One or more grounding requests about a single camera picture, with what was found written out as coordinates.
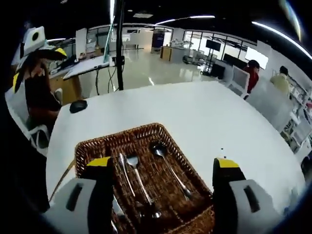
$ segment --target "cutlery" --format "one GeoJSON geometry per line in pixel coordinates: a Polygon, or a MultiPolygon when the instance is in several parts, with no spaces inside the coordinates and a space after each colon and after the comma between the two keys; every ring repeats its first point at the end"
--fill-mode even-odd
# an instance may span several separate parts
{"type": "Polygon", "coordinates": [[[184,196],[187,200],[192,198],[192,193],[191,191],[183,184],[183,182],[180,180],[180,178],[176,175],[172,167],[170,166],[169,162],[166,159],[166,153],[167,149],[164,145],[158,143],[158,142],[152,142],[150,144],[150,150],[151,152],[156,155],[160,156],[164,159],[165,163],[167,164],[167,167],[169,168],[171,174],[175,177],[176,181],[178,182],[180,189],[184,193],[184,196]]]}
{"type": "Polygon", "coordinates": [[[118,218],[124,218],[125,217],[125,213],[122,211],[115,195],[114,195],[114,199],[113,199],[113,210],[114,210],[115,214],[118,216],[118,218]]]}
{"type": "Polygon", "coordinates": [[[115,223],[111,220],[111,224],[112,224],[112,227],[113,227],[113,233],[118,233],[118,230],[117,230],[117,228],[116,228],[116,226],[115,226],[115,223]]]}
{"type": "MultiPolygon", "coordinates": [[[[141,180],[141,177],[140,177],[140,174],[137,170],[137,167],[138,167],[138,164],[139,164],[139,161],[138,161],[138,157],[134,154],[132,155],[129,155],[127,157],[127,163],[133,167],[134,171],[135,171],[135,174],[136,174],[136,177],[138,179],[138,182],[140,184],[140,187],[144,193],[144,196],[145,198],[147,199],[148,203],[150,206],[153,206],[154,204],[154,201],[151,199],[151,197],[148,195],[147,191],[145,190],[145,187],[143,185],[143,182],[141,180]]],[[[153,214],[153,218],[159,218],[161,216],[161,213],[159,211],[156,211],[154,214],[153,214]]]]}
{"type": "MultiPolygon", "coordinates": [[[[130,188],[130,191],[131,191],[131,194],[133,196],[133,198],[135,199],[136,201],[136,207],[143,207],[143,205],[136,200],[136,194],[132,188],[132,185],[130,183],[130,180],[128,178],[128,174],[127,174],[127,170],[126,170],[126,163],[125,163],[125,158],[124,156],[122,155],[122,153],[119,153],[119,163],[121,164],[121,167],[122,167],[122,170],[123,170],[123,173],[125,174],[126,176],[126,180],[128,182],[128,185],[129,185],[129,188],[130,188]]],[[[143,217],[144,216],[144,213],[142,213],[141,211],[138,211],[140,217],[143,217]]]]}
{"type": "Polygon", "coordinates": [[[133,196],[134,198],[136,198],[136,194],[135,194],[135,192],[134,192],[134,190],[133,190],[133,188],[132,188],[132,185],[131,185],[131,183],[130,183],[130,180],[129,180],[129,178],[128,178],[128,174],[127,174],[127,170],[126,170],[125,158],[124,158],[124,156],[123,156],[121,153],[119,153],[119,163],[121,164],[123,173],[124,173],[125,176],[126,176],[126,180],[127,180],[127,182],[128,182],[128,185],[129,185],[129,188],[130,188],[130,190],[131,190],[132,196],[133,196]]]}

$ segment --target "wicker basket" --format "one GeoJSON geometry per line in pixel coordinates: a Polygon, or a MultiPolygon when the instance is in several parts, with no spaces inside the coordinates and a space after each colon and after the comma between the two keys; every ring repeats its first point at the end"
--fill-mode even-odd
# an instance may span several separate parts
{"type": "MultiPolygon", "coordinates": [[[[110,151],[109,154],[113,157],[114,194],[126,215],[126,220],[120,222],[113,212],[112,219],[117,224],[119,233],[139,233],[139,230],[171,234],[207,234],[212,232],[215,223],[212,193],[164,126],[153,123],[79,143],[75,153],[76,175],[79,177],[87,163],[94,158],[106,156],[107,151],[110,151]],[[185,199],[164,160],[150,152],[149,143],[155,140],[162,142],[167,147],[166,158],[181,181],[192,192],[191,200],[185,199]],[[153,223],[140,222],[136,201],[118,162],[119,153],[126,156],[133,152],[136,152],[139,158],[138,171],[143,184],[154,200],[156,208],[162,214],[159,219],[154,219],[153,223]]],[[[129,165],[126,167],[136,196],[139,197],[141,203],[146,202],[134,170],[129,165]]]]}

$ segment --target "ceiling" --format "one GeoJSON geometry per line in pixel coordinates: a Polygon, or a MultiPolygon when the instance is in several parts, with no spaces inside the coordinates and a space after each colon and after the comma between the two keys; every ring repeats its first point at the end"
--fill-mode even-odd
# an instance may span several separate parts
{"type": "MultiPolygon", "coordinates": [[[[50,0],[48,3],[39,1],[36,10],[30,11],[31,13],[28,15],[34,26],[43,25],[45,27],[48,39],[71,38],[75,36],[76,30],[83,27],[90,28],[109,24],[109,0],[68,0],[64,4],[60,4],[60,1],[50,0]]],[[[191,0],[182,2],[180,0],[145,2],[125,0],[124,22],[154,24],[164,20],[189,16],[214,15],[215,19],[181,19],[164,25],[183,29],[218,31],[253,41],[261,40],[290,58],[308,76],[312,77],[312,71],[308,72],[312,66],[312,61],[309,58],[280,36],[251,23],[257,21],[283,32],[293,40],[301,43],[312,54],[312,25],[308,25],[309,15],[305,11],[308,6],[304,6],[304,3],[290,0],[305,32],[302,41],[299,42],[294,28],[277,0],[191,0]],[[148,19],[134,18],[133,16],[136,13],[148,13],[153,16],[148,19]]]]}

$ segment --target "shiny floor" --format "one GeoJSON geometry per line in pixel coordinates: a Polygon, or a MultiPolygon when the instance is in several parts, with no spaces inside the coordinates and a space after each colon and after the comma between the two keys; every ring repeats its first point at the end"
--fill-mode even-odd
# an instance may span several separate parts
{"type": "MultiPolygon", "coordinates": [[[[200,74],[195,65],[169,63],[160,59],[160,55],[151,54],[144,50],[124,51],[125,65],[123,70],[124,89],[140,88],[148,85],[194,82],[212,80],[210,77],[200,74]]],[[[109,85],[109,93],[118,88],[117,72],[115,67],[109,71],[112,84],[109,85]]],[[[98,73],[98,92],[100,95],[108,93],[109,81],[108,68],[101,69],[98,73]]],[[[96,72],[80,76],[83,97],[94,97],[96,92],[96,72]]]]}

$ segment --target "television screen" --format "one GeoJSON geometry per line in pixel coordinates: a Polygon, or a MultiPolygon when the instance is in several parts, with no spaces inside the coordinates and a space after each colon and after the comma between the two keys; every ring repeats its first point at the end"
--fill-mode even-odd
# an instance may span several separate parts
{"type": "Polygon", "coordinates": [[[221,44],[212,40],[207,40],[206,47],[211,48],[213,50],[220,51],[221,44]]]}
{"type": "Polygon", "coordinates": [[[246,62],[244,62],[238,58],[235,58],[231,55],[228,55],[228,54],[224,54],[223,61],[227,62],[230,65],[234,65],[240,69],[244,69],[244,67],[247,66],[246,62]]]}
{"type": "Polygon", "coordinates": [[[267,63],[269,61],[269,58],[263,55],[262,53],[256,51],[253,48],[248,47],[247,53],[245,56],[246,60],[256,60],[262,69],[265,69],[267,67],[267,63]]]}

